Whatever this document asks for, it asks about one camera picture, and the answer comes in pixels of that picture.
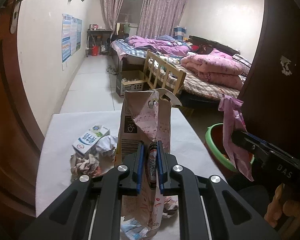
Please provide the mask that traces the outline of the person right hand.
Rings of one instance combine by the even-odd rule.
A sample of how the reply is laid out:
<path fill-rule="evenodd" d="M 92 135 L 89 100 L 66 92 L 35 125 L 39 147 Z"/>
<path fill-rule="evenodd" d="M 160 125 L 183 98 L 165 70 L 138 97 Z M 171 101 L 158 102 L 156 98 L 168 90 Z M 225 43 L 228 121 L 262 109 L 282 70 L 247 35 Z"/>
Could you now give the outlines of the person right hand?
<path fill-rule="evenodd" d="M 275 228 L 282 215 L 294 217 L 289 229 L 296 230 L 300 226 L 300 202 L 286 198 L 285 185 L 279 185 L 275 190 L 272 202 L 267 207 L 264 216 L 271 227 Z"/>

